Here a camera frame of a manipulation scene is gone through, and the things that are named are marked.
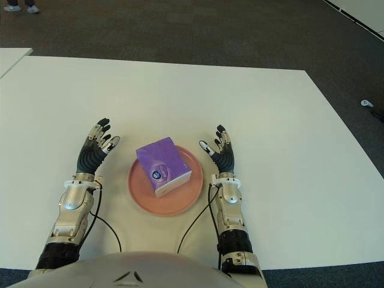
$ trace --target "silver robotic forearm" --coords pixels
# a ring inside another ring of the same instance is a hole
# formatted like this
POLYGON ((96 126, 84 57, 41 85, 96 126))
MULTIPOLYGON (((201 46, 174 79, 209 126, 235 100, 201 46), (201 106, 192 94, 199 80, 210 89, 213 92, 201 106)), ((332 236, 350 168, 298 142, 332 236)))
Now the silver robotic forearm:
POLYGON ((77 173, 64 186, 67 191, 59 201, 59 216, 47 239, 48 243, 79 245, 88 226, 88 214, 94 204, 93 191, 98 188, 94 175, 77 173))
POLYGON ((266 287, 241 211, 240 180, 232 173, 223 172, 218 178, 212 176, 211 185, 218 188, 216 203, 221 270, 245 287, 266 287))

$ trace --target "logo on tissue box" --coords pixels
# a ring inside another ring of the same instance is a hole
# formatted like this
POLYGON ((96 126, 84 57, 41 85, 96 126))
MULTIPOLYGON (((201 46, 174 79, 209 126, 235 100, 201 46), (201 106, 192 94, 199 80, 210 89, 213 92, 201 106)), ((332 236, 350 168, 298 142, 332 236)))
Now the logo on tissue box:
POLYGON ((154 171, 152 173, 152 177, 156 180, 159 180, 161 178, 161 174, 159 173, 159 171, 154 171))
POLYGON ((167 167, 165 165, 159 165, 156 170, 152 172, 152 178, 157 181, 166 180, 168 177, 167 167))

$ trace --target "shoe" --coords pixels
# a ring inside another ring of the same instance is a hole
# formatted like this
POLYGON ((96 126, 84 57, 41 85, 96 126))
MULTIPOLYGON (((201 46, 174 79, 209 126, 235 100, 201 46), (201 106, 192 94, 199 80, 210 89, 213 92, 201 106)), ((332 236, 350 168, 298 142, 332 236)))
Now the shoe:
POLYGON ((6 12, 17 12, 17 11, 20 11, 21 10, 21 8, 20 8, 20 6, 11 6, 11 5, 9 5, 9 6, 6 6, 6 7, 4 7, 4 10, 6 11, 6 12))
POLYGON ((35 5, 33 5, 33 6, 28 7, 27 11, 28 11, 28 13, 34 14, 34 13, 38 12, 38 8, 35 5))

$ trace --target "gray carpet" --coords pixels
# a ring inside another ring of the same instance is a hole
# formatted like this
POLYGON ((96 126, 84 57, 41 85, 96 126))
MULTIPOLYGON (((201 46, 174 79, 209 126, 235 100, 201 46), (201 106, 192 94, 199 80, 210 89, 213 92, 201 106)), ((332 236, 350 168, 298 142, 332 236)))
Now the gray carpet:
MULTIPOLYGON (((37 1, 38 15, 1 11, 1 47, 32 47, 42 56, 306 70, 384 175, 384 123, 359 104, 366 98, 384 109, 384 43, 323 1, 37 1)), ((266 278, 270 287, 384 287, 383 268, 379 262, 266 271, 266 278)))
POLYGON ((28 270, 0 269, 0 288, 23 281, 28 274, 28 270))

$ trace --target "pink plate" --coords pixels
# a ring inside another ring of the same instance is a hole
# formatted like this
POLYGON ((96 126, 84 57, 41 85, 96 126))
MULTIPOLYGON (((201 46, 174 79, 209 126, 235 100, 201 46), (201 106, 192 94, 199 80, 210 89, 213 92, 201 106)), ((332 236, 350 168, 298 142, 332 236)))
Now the pink plate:
POLYGON ((194 155, 180 146, 176 147, 192 170, 191 179, 163 197, 155 197, 154 189, 138 159, 135 160, 129 172, 128 187, 132 198, 149 213, 160 216, 178 214, 192 206, 200 195, 203 186, 202 167, 194 155))

